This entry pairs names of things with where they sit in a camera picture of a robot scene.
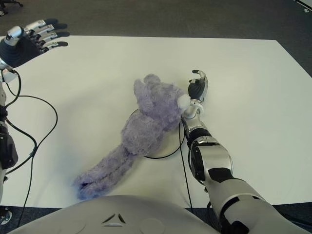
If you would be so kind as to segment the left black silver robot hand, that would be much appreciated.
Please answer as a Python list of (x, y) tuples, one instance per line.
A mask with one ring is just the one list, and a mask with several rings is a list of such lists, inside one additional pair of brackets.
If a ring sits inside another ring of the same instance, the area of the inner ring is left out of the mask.
[(70, 36), (66, 23), (40, 19), (25, 27), (14, 26), (0, 40), (0, 69), (17, 68), (57, 47), (68, 45), (59, 38)]

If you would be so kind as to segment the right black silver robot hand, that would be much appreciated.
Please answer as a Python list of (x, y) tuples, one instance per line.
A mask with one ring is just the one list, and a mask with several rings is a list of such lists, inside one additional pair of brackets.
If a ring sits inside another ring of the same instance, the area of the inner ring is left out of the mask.
[(193, 74), (198, 74), (200, 78), (189, 80), (188, 94), (191, 99), (204, 102), (208, 91), (208, 79), (206, 74), (201, 70), (192, 70)]

